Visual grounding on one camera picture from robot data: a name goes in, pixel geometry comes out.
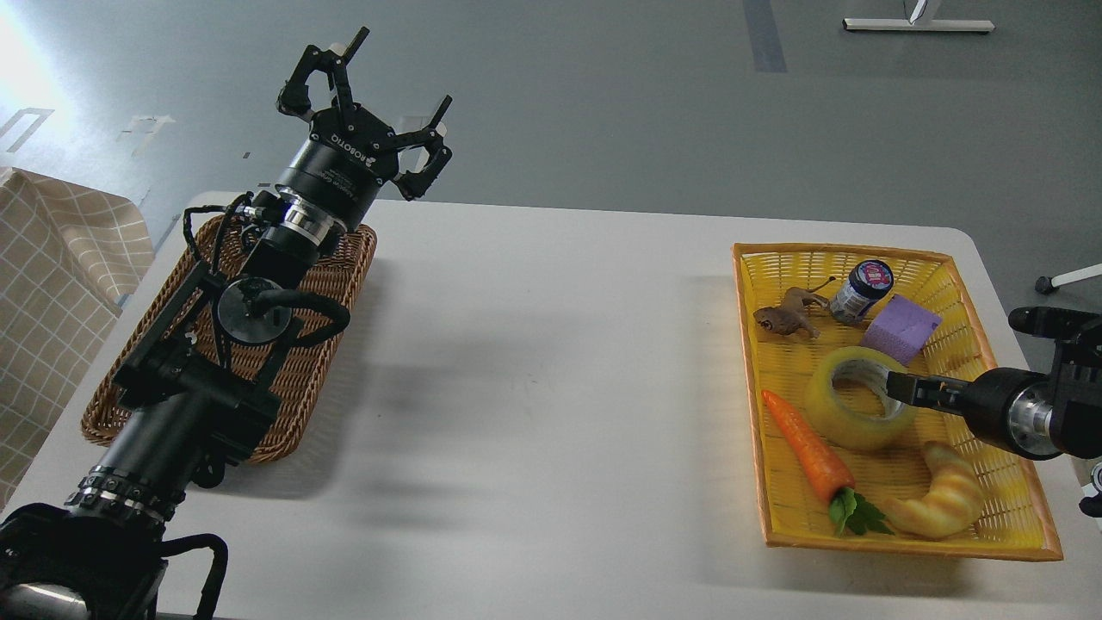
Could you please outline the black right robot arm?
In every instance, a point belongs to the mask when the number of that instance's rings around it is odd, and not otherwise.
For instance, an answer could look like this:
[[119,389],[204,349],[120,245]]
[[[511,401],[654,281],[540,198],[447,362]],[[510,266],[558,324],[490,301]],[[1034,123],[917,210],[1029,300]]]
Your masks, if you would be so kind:
[[977,439],[1034,463],[1101,454],[1101,317],[1065,307],[1016,307],[1014,331],[1054,342],[1049,373],[995,368],[972,381],[890,370],[886,391],[904,404],[964,418]]

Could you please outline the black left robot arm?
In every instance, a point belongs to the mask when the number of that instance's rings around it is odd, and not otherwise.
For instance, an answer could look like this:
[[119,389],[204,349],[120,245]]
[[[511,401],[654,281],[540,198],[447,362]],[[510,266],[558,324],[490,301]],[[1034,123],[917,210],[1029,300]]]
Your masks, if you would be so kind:
[[165,539],[190,485],[212,489],[276,424],[273,385],[295,350],[331,342],[345,302],[304,279],[334,255],[392,183],[424,196],[449,164],[441,121],[398,131],[355,102],[346,46],[307,46],[276,98],[307,139],[271,191],[186,208],[192,270],[114,373],[130,413],[64,505],[28,504],[3,522],[4,619],[153,619],[171,557],[209,550],[195,612],[212,619],[228,568],[224,539]]

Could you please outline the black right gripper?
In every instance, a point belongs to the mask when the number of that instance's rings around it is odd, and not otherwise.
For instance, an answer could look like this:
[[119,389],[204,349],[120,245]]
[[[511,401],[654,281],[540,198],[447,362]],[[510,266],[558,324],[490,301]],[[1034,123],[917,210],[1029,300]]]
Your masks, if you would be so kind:
[[1009,368],[988,370],[972,383],[888,373],[886,393],[906,405],[961,416],[972,435],[1004,452],[1054,452],[1052,405],[1044,399],[1048,384],[1046,376]]

